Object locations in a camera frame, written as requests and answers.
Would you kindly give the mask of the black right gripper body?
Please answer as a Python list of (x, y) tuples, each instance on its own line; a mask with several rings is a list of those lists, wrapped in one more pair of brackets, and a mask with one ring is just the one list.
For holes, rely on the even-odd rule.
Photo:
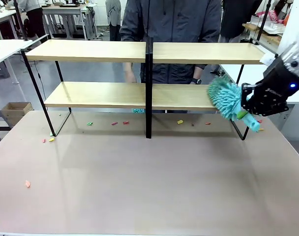
[(288, 97), (299, 91), (299, 59), (276, 58), (263, 73), (259, 82), (262, 105), (245, 107), (249, 113), (264, 117), (288, 111)]

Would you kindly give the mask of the person's right hand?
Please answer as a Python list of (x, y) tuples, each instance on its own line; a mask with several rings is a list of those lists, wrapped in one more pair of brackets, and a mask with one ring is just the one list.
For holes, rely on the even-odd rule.
[(137, 82), (132, 66), (133, 66), (133, 63), (131, 63), (131, 62), (126, 62), (124, 64), (124, 74), (125, 74), (125, 80), (127, 83), (136, 83)]

